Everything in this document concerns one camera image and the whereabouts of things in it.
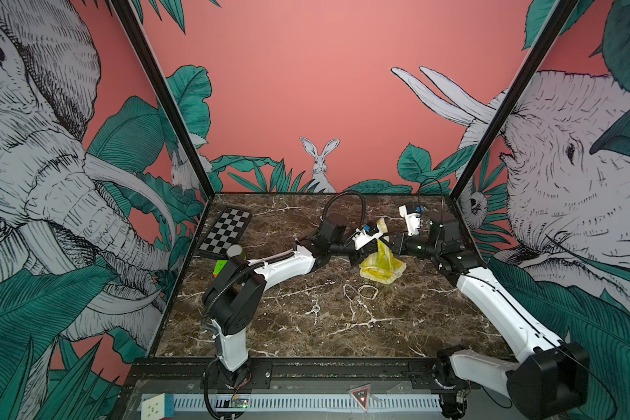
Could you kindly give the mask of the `yellow green patterned towel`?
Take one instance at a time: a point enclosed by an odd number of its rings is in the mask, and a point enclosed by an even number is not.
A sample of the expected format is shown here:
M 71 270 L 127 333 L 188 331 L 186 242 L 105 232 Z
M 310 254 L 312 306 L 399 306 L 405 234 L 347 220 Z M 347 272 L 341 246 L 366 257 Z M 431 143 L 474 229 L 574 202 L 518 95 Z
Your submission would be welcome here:
M 379 222 L 387 227 L 384 218 L 379 219 L 376 223 Z M 368 280 L 390 285 L 404 274 L 406 263 L 395 258 L 390 247 L 380 239 L 376 240 L 374 244 L 377 246 L 377 250 L 364 258 L 360 264 L 360 275 Z

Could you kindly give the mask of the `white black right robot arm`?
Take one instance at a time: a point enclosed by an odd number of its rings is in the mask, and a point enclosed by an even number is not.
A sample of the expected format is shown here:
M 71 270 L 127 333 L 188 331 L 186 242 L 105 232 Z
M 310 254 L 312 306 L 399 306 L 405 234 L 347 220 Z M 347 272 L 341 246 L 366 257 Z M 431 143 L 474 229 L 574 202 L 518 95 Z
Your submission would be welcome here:
M 444 416 L 463 418 L 471 384 L 507 397 L 528 419 L 546 419 L 584 405 L 589 353 L 578 343 L 563 341 L 513 298 L 478 252 L 465 247 L 458 220 L 437 222 L 418 213 L 404 215 L 404 220 L 407 229 L 392 236 L 392 252 L 431 260 L 493 324 L 516 358 L 509 362 L 461 346 L 439 351 L 432 377 L 446 392 L 440 399 Z

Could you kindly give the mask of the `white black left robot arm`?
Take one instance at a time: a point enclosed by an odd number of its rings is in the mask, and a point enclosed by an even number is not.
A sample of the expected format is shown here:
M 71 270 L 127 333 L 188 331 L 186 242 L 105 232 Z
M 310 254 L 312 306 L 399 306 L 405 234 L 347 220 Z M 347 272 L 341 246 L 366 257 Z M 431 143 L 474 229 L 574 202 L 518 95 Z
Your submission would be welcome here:
M 290 250 L 257 260 L 242 255 L 227 259 L 203 297 L 202 325 L 213 333 L 218 361 L 229 373 L 243 369 L 249 357 L 246 327 L 252 322 L 264 292 L 281 283 L 317 271 L 333 256 L 359 264 L 376 240 L 387 232 L 383 222 L 347 233 L 348 221 L 334 213 L 319 227 L 297 239 Z

